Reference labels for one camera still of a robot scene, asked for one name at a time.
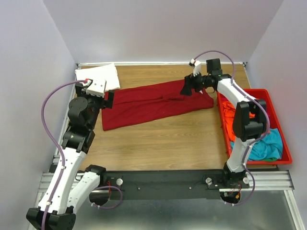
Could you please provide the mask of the dark red t shirt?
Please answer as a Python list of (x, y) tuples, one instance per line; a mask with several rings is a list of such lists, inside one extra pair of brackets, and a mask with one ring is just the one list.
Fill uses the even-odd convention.
[(116, 90), (111, 109), (102, 111), (104, 131), (181, 115), (214, 105), (207, 92), (181, 95), (183, 80)]

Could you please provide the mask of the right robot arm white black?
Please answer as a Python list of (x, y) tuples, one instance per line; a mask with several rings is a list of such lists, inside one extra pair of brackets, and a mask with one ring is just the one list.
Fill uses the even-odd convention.
[(247, 161), (254, 144), (268, 134), (270, 120), (266, 112), (266, 102), (245, 92), (235, 82), (234, 76), (224, 74), (218, 58), (206, 61), (207, 75), (201, 74), (201, 62), (192, 59), (189, 65), (193, 72), (184, 78), (181, 94), (191, 96), (212, 87), (222, 94), (235, 108), (232, 129), (235, 142), (230, 158), (221, 175), (223, 186), (230, 188), (243, 181), (247, 172)]

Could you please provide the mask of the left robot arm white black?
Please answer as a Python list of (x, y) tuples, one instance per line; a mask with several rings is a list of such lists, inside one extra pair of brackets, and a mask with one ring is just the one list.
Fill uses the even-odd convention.
[(27, 211), (26, 219), (36, 230), (71, 230), (77, 211), (94, 189), (106, 185), (104, 167), (91, 165), (73, 185), (78, 169), (95, 138), (94, 127), (100, 110), (112, 108), (114, 93), (105, 98), (106, 84), (91, 80), (75, 83), (76, 98), (68, 108), (68, 127), (62, 143), (56, 146), (59, 162), (46, 193), (35, 208)]

